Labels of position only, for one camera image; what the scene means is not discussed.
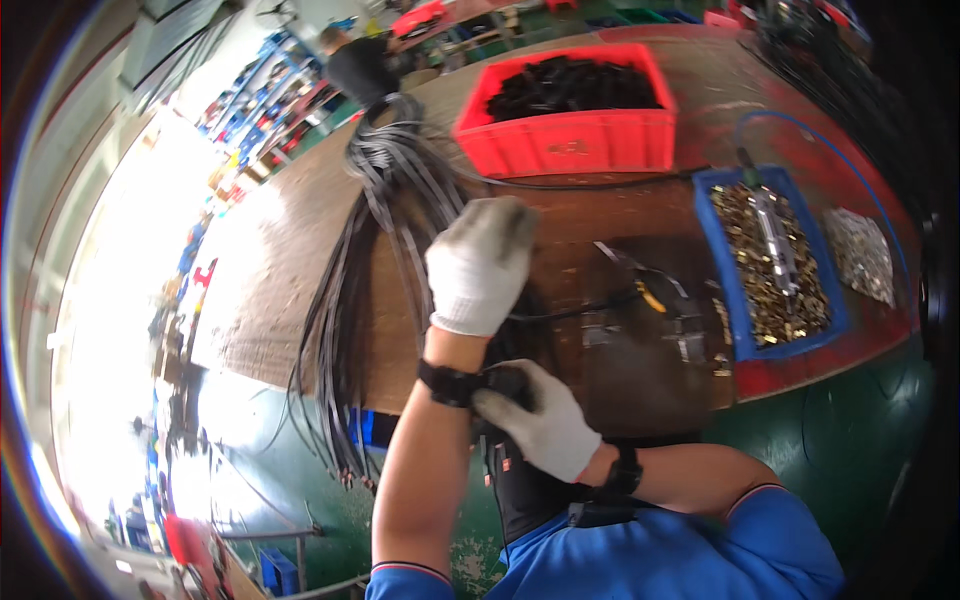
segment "black shirt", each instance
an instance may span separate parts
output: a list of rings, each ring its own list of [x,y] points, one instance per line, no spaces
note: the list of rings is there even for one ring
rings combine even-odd
[[[361,37],[342,46],[326,64],[326,78],[354,101],[369,108],[400,90],[400,80],[387,69],[387,41]]]

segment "black wristband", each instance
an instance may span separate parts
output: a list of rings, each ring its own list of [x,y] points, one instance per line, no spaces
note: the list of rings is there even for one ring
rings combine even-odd
[[[600,487],[601,493],[631,495],[640,485],[643,467],[636,462],[636,449],[619,445],[620,457],[613,461],[607,481]]]
[[[483,374],[434,367],[423,359],[417,364],[417,377],[430,388],[430,399],[453,408],[469,408],[473,393],[487,381]]]

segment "worker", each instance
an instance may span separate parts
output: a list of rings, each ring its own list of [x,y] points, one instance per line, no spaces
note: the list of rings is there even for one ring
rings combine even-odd
[[[517,199],[475,200],[426,253],[435,312],[373,507],[367,598],[453,598],[472,414],[422,373],[481,369],[526,282],[536,220]],[[527,374],[532,412],[491,390],[470,399],[512,438],[494,479],[507,573],[488,598],[811,599],[840,588],[810,511],[759,460],[717,444],[607,444],[560,379],[533,361],[509,364]],[[607,500],[580,504],[583,518],[563,504],[576,496]],[[630,502],[643,508],[612,518]]]
[[[387,67],[388,56],[399,49],[395,37],[351,40],[344,30],[331,25],[320,33],[320,45],[330,56],[326,78],[363,108],[400,90],[399,78]]]

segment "gloved hand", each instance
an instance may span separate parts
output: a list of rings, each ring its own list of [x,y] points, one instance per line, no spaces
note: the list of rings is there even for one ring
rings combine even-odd
[[[519,367],[527,373],[534,412],[486,389],[473,394],[473,408],[509,433],[528,463],[573,483],[600,446],[600,434],[584,421],[584,412],[570,389],[543,367],[527,359],[499,364]]]
[[[539,217],[514,197],[467,204],[426,251],[434,305],[430,323],[454,333],[493,336],[527,280]]]

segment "wooden workbench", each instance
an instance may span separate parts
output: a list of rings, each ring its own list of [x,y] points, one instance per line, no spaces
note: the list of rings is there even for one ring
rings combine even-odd
[[[677,168],[734,164],[732,129],[744,112],[768,108],[794,115],[836,144],[861,170],[884,202],[908,261],[915,265],[917,237],[892,192],[834,123],[738,45],[737,37],[748,35],[696,25],[645,25],[552,40],[494,60],[566,46],[620,41],[647,44],[680,106]],[[483,64],[468,66],[413,91],[424,103],[430,124],[449,130]],[[352,125],[344,127],[298,158],[230,212],[228,222],[219,228],[219,239],[206,240],[221,248],[220,262],[200,319],[195,361],[286,386],[307,305],[360,191],[360,184],[342,168],[343,150],[352,132]],[[791,124],[755,120],[744,139],[755,160],[774,162],[790,171],[815,215],[844,206],[877,216],[855,175],[827,148],[805,138]],[[617,177],[624,176],[537,180],[567,183]],[[495,191],[516,194],[542,212],[531,281],[550,311],[603,298],[616,283],[616,273],[605,272],[609,261],[592,246],[593,240],[634,245],[639,252],[646,252],[637,257],[641,261],[679,270],[698,294],[710,293],[704,279],[712,273],[713,261],[694,214],[688,182],[604,192]],[[490,194],[484,189],[477,193]],[[393,259],[385,245],[375,252],[367,406],[396,413],[414,381],[417,356],[410,320],[397,291]],[[898,288],[905,289],[899,265],[896,277]],[[621,338],[604,345],[585,335],[585,326],[637,330],[637,323],[644,323],[649,315],[639,322],[628,319],[627,325],[617,321],[620,317],[615,314],[555,322],[549,332],[556,349],[553,370],[573,388],[588,419],[605,434],[640,435],[696,427],[708,408],[769,396],[830,376],[892,348],[909,334],[905,311],[849,290],[846,294],[852,327],[834,343],[793,359],[736,363],[734,377],[715,377],[706,387],[703,378],[694,385],[696,389],[678,384],[674,380],[689,379],[678,359],[665,359],[664,351],[645,347],[643,341],[624,342]],[[709,307],[709,298],[705,303]],[[904,303],[901,295],[898,306]],[[707,309],[704,315],[708,321],[715,317]],[[642,337],[644,329],[639,329]],[[710,321],[708,329],[711,358],[726,348],[719,348],[715,341],[717,322]],[[726,353],[732,358],[729,350]],[[667,400],[652,412],[644,412],[637,409],[635,396]],[[637,415],[653,415],[668,424],[651,431],[643,424],[651,419]]]

